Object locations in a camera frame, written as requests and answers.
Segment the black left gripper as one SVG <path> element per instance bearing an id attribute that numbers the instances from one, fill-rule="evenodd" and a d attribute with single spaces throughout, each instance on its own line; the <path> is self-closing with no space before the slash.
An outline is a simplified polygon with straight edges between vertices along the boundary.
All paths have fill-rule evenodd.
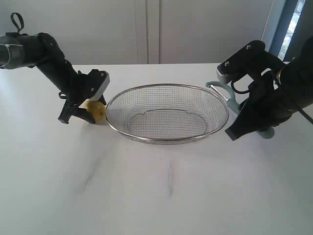
<path id="1" fill-rule="evenodd" d="M 92 69 L 88 74 L 78 71 L 77 74 L 71 78 L 68 93 L 59 93 L 59 98 L 64 99 L 65 103 L 58 120 L 62 123 L 68 123 L 72 116 L 83 119 L 84 121 L 95 124 L 94 117 L 85 108 L 85 103 L 93 96 L 97 87 L 101 83 L 99 70 Z M 98 99 L 103 105 L 106 105 L 104 96 Z"/>

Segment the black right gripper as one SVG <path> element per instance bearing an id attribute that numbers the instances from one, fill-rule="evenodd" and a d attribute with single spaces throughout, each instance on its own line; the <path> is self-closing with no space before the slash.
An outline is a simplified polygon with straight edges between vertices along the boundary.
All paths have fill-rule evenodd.
<path id="1" fill-rule="evenodd" d="M 266 127 L 274 128 L 292 116 L 290 101 L 281 88 L 274 87 L 274 77 L 285 64 L 265 50 L 264 42 L 249 42 L 221 64 L 226 73 L 236 74 L 228 84 L 234 93 L 248 95 L 225 131 L 233 141 Z"/>

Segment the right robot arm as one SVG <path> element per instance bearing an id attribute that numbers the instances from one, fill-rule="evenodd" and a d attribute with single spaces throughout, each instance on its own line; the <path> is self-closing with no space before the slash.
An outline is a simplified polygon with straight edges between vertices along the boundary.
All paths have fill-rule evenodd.
<path id="1" fill-rule="evenodd" d="M 313 119 L 303 108 L 313 103 L 313 39 L 302 46 L 300 55 L 285 64 L 265 50 L 265 43 L 254 40 L 217 67 L 219 80 L 230 84 L 237 94 L 248 94 L 239 113 L 226 129 L 234 141 L 259 131 L 273 135 L 273 127 L 299 112 Z"/>

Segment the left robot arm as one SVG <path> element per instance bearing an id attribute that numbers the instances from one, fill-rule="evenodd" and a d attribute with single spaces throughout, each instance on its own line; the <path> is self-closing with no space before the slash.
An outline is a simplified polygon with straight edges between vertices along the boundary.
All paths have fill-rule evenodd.
<path id="1" fill-rule="evenodd" d="M 58 88 L 59 98 L 65 100 L 58 117 L 64 124 L 72 116 L 95 124 L 96 118 L 81 104 L 86 100 L 106 104 L 103 93 L 110 82 L 109 74 L 98 69 L 88 74 L 76 71 L 47 33 L 34 36 L 6 33 L 0 38 L 0 67 L 6 70 L 37 67 Z"/>

